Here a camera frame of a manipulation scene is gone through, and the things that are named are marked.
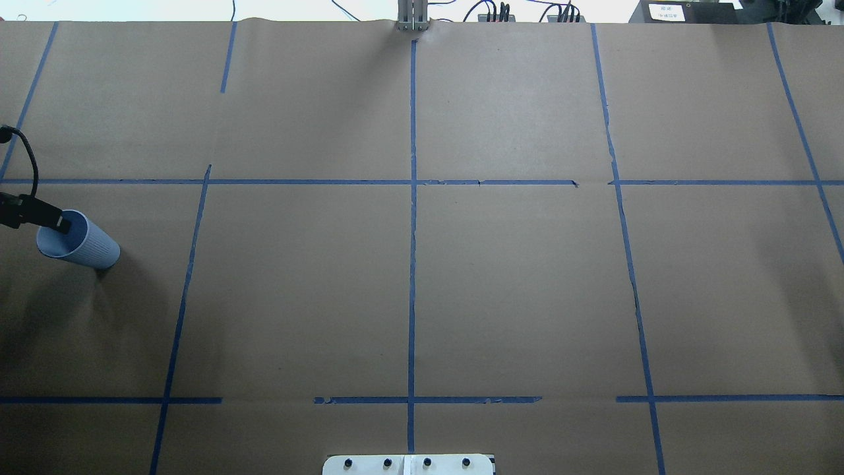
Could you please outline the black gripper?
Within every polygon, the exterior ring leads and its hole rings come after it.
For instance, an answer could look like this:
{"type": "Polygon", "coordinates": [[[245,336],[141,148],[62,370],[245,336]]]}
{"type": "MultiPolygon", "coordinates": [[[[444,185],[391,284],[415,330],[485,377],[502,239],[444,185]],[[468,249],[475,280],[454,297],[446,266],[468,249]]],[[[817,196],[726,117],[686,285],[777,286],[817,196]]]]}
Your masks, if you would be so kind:
{"type": "Polygon", "coordinates": [[[53,205],[37,205],[37,221],[30,214],[29,202],[33,201],[31,193],[1,193],[1,224],[7,228],[19,229],[22,224],[33,224],[59,232],[69,234],[73,223],[63,217],[63,210],[53,205]]]}

